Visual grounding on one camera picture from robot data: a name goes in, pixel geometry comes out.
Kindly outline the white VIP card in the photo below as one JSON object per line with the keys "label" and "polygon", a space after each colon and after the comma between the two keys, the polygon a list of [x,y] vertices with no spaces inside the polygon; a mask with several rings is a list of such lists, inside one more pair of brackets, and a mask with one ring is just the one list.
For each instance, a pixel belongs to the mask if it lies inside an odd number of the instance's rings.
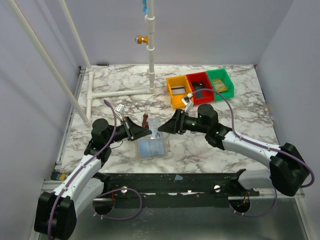
{"label": "white VIP card", "polygon": [[161,120],[159,117],[149,118],[147,122],[149,130],[151,131],[151,139],[160,139],[164,137],[164,133],[158,131],[158,128],[161,126]]}

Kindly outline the beige card holder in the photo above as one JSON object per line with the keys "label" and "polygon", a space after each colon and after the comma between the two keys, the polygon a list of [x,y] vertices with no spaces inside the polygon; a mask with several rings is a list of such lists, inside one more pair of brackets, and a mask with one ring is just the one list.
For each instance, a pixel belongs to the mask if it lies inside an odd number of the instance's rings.
{"label": "beige card holder", "polygon": [[135,143],[137,159],[166,157],[169,151],[169,141],[166,137],[141,138]]}

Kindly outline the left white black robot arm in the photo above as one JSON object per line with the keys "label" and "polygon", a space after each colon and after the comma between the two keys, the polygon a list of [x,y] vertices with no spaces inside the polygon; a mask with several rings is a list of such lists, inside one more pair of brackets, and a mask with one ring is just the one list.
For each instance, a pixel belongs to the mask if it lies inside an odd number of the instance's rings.
{"label": "left white black robot arm", "polygon": [[134,141],[150,135],[149,129],[124,117],[119,126],[99,118],[92,124],[91,140],[72,173],[52,192],[43,192],[37,203],[34,230],[59,240],[72,235],[81,212],[104,190],[101,177],[95,175],[111,155],[110,144]]}

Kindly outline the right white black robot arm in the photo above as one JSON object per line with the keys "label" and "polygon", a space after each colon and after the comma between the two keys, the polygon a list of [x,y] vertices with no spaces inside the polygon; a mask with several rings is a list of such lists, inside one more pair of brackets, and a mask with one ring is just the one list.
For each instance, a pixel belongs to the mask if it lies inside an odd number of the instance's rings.
{"label": "right white black robot arm", "polygon": [[293,197],[310,174],[294,145],[280,146],[245,138],[219,123],[218,113],[210,104],[201,104],[197,117],[176,109],[158,131],[180,135],[186,131],[202,133],[212,147],[241,154],[265,166],[265,169],[240,172],[237,181],[244,189],[275,188],[283,195]]}

